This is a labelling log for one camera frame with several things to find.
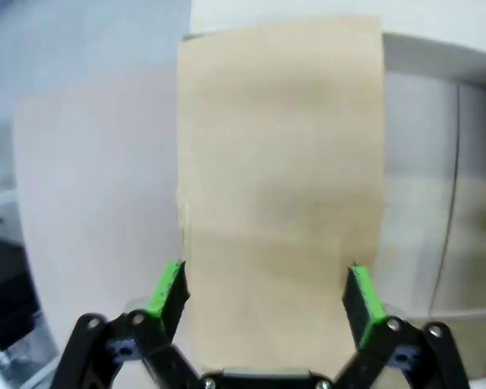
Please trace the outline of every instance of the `thin dark line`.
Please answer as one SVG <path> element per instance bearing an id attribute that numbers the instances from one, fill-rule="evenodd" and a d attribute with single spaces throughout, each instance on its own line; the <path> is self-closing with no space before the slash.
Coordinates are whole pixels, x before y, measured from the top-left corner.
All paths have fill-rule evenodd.
<path id="1" fill-rule="evenodd" d="M 448 243 L 450 240 L 450 231 L 452 229 L 452 219 L 454 218 L 454 206 L 455 206 L 455 195 L 457 192 L 457 176 L 459 171 L 459 143 L 460 143 L 460 136 L 461 136 L 461 101 L 460 101 L 460 92 L 459 92 L 459 85 L 457 86 L 457 123 L 456 123 L 456 141 L 455 141 L 455 163 L 454 163 L 454 181 L 452 182 L 452 196 L 450 197 L 450 209 L 448 214 L 448 221 L 446 224 L 446 235 L 445 235 L 445 242 L 443 244 L 443 251 L 441 254 L 441 263 L 439 264 L 439 270 L 437 271 L 437 278 L 436 284 L 434 285 L 434 291 L 432 293 L 432 300 L 430 302 L 430 310 L 428 312 L 429 316 L 432 316 L 432 312 L 434 311 L 434 307 L 436 305 L 436 296 L 437 296 L 437 288 L 439 286 L 439 281 L 443 276 L 443 268 L 445 267 L 445 256 L 446 251 L 448 250 Z"/>

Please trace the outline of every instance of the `black object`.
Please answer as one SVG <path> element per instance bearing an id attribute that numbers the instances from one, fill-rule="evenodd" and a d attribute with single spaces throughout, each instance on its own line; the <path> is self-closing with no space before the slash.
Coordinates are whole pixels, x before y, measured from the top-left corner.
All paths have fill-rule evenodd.
<path id="1" fill-rule="evenodd" d="M 0 242 L 0 349 L 9 348 L 34 328 L 40 309 L 21 246 Z"/>
<path id="2" fill-rule="evenodd" d="M 170 318 L 182 312 L 189 296 L 185 277 L 179 279 L 183 289 L 171 288 L 164 308 Z M 414 389 L 469 388 L 454 339 L 443 323 L 418 330 L 400 318 L 385 317 L 332 381 L 308 370 L 291 374 L 221 370 L 199 377 L 172 344 L 177 321 L 164 323 L 164 330 L 160 320 L 145 310 L 122 314 L 112 322 L 98 314 L 81 316 L 51 388 L 110 388 L 122 364 L 130 360 L 142 360 L 162 389 L 369 389 L 388 365 L 400 369 Z"/>

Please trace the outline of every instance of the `green strip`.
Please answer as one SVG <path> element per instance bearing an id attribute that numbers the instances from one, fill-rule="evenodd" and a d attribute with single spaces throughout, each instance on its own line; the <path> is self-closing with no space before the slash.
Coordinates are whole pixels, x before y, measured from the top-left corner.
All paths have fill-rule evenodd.
<path id="1" fill-rule="evenodd" d="M 371 282 L 367 267 L 353 266 L 352 271 L 355 274 L 356 283 L 360 288 L 365 306 L 369 313 L 369 322 L 362 335 L 362 339 L 360 340 L 360 348 L 363 348 L 369 341 L 374 326 L 379 324 L 385 318 L 386 312 L 383 310 L 382 302 L 374 290 L 373 282 Z"/>
<path id="2" fill-rule="evenodd" d="M 153 296 L 147 303 L 146 311 L 153 317 L 161 319 L 162 311 L 165 306 L 165 302 L 168 299 L 169 291 L 173 285 L 174 280 L 177 278 L 178 270 L 180 269 L 180 262 L 169 262 L 165 269 L 164 274 L 160 277 L 160 281 L 156 286 Z"/>

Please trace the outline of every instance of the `metal screw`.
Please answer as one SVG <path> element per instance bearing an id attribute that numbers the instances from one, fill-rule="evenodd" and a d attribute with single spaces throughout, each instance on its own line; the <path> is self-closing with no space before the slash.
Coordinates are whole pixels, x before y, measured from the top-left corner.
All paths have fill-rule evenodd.
<path id="1" fill-rule="evenodd" d="M 331 385 L 327 381 L 319 381 L 315 386 L 315 389 L 330 389 Z"/>
<path id="2" fill-rule="evenodd" d="M 441 338 L 441 335 L 443 333 L 441 331 L 441 328 L 439 328 L 438 326 L 431 326 L 428 332 L 430 332 L 432 335 L 436 336 L 437 338 Z"/>
<path id="3" fill-rule="evenodd" d="M 88 328 L 92 329 L 97 327 L 100 324 L 100 320 L 98 318 L 93 318 L 88 322 Z"/>
<path id="4" fill-rule="evenodd" d="M 214 379 L 206 378 L 205 381 L 203 381 L 203 389 L 216 389 Z"/>
<path id="5" fill-rule="evenodd" d="M 133 324 L 135 326 L 138 326 L 140 323 L 142 323 L 144 321 L 144 316 L 142 314 L 136 314 L 134 317 L 133 317 Z"/>
<path id="6" fill-rule="evenodd" d="M 398 320 L 394 320 L 393 318 L 387 322 L 388 328 L 392 331 L 399 331 L 399 322 Z"/>

